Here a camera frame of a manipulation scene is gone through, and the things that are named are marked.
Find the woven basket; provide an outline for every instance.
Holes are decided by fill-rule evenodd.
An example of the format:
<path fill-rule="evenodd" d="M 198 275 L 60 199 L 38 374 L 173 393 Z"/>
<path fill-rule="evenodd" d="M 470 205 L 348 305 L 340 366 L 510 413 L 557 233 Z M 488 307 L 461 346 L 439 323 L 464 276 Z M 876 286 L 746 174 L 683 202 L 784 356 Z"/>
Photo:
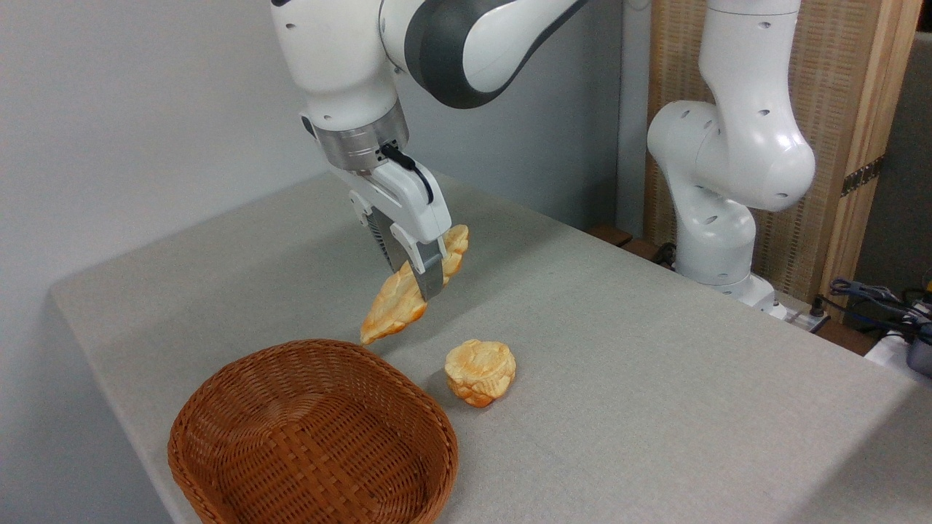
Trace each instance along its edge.
<path fill-rule="evenodd" d="M 204 522 L 426 523 L 458 468 L 437 403 L 364 348 L 300 340 L 225 366 L 171 428 L 169 466 Z"/>

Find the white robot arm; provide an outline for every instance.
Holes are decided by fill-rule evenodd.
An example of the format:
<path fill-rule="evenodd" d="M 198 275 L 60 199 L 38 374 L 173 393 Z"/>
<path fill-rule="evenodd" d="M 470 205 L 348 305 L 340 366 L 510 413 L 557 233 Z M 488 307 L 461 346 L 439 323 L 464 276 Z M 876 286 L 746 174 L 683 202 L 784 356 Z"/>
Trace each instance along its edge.
<path fill-rule="evenodd" d="M 699 69 L 717 105 L 668 104 L 648 132 L 677 211 L 677 272 L 778 317 L 774 288 L 750 272 L 756 226 L 746 206 L 787 209 L 815 174 L 788 92 L 799 7 L 709 0 Z"/>
<path fill-rule="evenodd" d="M 469 108 L 511 83 L 585 0 L 272 0 L 305 128 L 350 187 L 393 270 L 409 261 L 425 299 L 443 287 L 451 220 L 431 172 L 402 153 L 408 128 L 394 76 Z"/>

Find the bread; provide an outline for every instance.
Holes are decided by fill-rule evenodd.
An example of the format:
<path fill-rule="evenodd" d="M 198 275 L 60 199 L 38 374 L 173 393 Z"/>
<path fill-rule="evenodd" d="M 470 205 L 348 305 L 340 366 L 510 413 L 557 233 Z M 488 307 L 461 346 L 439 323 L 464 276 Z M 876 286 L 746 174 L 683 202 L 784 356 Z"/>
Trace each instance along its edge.
<path fill-rule="evenodd" d="M 442 264 L 446 286 L 450 277 L 459 272 L 463 254 L 469 248 L 469 228 L 463 225 L 450 228 L 444 233 L 444 245 L 446 256 Z M 420 295 L 411 265 L 405 262 L 398 272 L 382 284 L 359 330 L 360 342 L 365 346 L 398 333 L 419 319 L 426 309 L 427 302 Z"/>
<path fill-rule="evenodd" d="M 514 381 L 514 355 L 501 342 L 467 340 L 446 356 L 446 385 L 470 406 L 486 407 Z"/>

